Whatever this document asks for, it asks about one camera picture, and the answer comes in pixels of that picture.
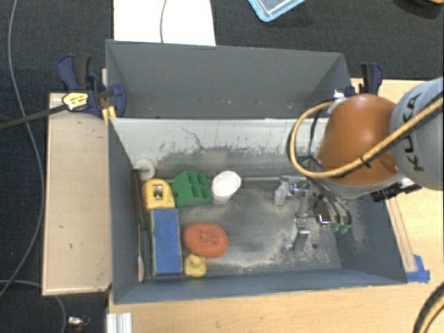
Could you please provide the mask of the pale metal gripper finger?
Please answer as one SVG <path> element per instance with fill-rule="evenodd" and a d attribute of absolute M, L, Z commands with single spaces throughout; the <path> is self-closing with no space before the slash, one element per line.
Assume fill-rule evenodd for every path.
<path fill-rule="evenodd" d="M 295 181 L 296 178 L 293 176 L 282 176 L 280 177 L 280 184 L 275 190 L 275 204 L 283 205 L 288 197 L 295 195 Z"/>
<path fill-rule="evenodd" d="M 310 229 L 305 220 L 296 220 L 296 235 L 293 240 L 293 250 L 303 251 L 310 236 Z"/>

